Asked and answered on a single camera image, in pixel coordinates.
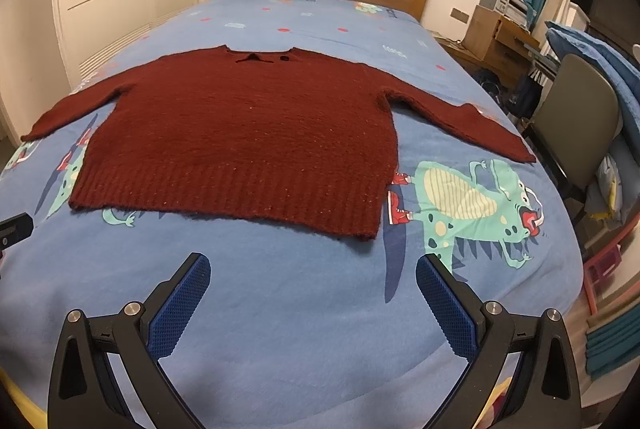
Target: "wall outlet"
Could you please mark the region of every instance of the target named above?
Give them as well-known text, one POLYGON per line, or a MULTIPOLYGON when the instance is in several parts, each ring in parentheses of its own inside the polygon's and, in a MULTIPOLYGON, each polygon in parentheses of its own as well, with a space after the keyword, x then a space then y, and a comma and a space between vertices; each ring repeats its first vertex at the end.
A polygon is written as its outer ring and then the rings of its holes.
POLYGON ((463 23, 469 22, 469 15, 462 12, 462 10, 458 10, 457 8, 451 9, 451 17, 457 19, 458 21, 462 21, 463 23))

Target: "wooden cabinet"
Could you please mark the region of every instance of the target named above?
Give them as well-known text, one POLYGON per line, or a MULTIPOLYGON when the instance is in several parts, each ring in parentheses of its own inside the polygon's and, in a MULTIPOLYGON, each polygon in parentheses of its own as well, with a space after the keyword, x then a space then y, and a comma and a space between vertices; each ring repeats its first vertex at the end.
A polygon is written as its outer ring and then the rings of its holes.
POLYGON ((478 66, 494 71, 508 88, 513 88, 518 78, 531 67, 525 45, 540 49, 539 43, 526 30, 482 6, 476 6, 462 40, 462 46, 480 61, 478 66))

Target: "red sweater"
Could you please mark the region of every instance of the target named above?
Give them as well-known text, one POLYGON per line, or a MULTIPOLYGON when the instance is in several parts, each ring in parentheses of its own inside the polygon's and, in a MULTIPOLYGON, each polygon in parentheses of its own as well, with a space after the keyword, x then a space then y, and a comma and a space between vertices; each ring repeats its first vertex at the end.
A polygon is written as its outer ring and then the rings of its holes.
POLYGON ((394 101, 472 144, 535 160, 519 136, 471 104, 454 106, 386 72, 296 48, 160 57, 65 97, 22 139, 49 135, 116 98, 87 147, 69 198, 74 209, 268 218, 373 238, 398 165, 394 101))

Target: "blue gripper pad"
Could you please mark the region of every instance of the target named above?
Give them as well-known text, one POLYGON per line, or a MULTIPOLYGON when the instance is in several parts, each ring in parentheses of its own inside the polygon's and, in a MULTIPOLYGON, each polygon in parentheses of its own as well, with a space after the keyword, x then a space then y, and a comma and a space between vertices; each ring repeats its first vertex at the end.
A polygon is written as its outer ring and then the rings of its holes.
POLYGON ((418 260, 415 280, 453 352, 468 361, 473 360, 481 337, 484 336, 484 317, 480 312, 482 303, 478 297, 466 284, 456 281, 434 254, 424 255, 418 260), (466 287, 472 297, 462 287, 466 287), (460 292, 466 297, 459 298, 456 294, 460 292), (478 309, 476 319, 465 309, 461 299, 470 303, 469 309, 478 309))
POLYGON ((158 360, 174 351, 210 279, 209 260, 200 254, 149 323, 146 349, 153 358, 158 360))

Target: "metal screw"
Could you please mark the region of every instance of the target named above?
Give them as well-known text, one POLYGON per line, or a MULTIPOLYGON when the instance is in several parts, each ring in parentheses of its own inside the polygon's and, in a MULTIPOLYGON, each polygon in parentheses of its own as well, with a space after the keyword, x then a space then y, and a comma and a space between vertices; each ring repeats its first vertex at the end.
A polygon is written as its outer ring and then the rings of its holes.
POLYGON ((124 313, 127 315, 135 315, 140 312, 140 303, 129 303, 124 307, 124 313))
POLYGON ((79 310, 71 310, 69 312, 69 315, 66 316, 66 320, 69 321, 70 323, 75 323, 81 316, 82 314, 80 313, 79 310))
POLYGON ((546 316, 552 321, 559 321, 562 318, 559 311, 555 308, 549 308, 549 310, 546 311, 546 316))
POLYGON ((484 307, 491 315, 502 313, 502 305, 496 301, 489 301, 484 307))

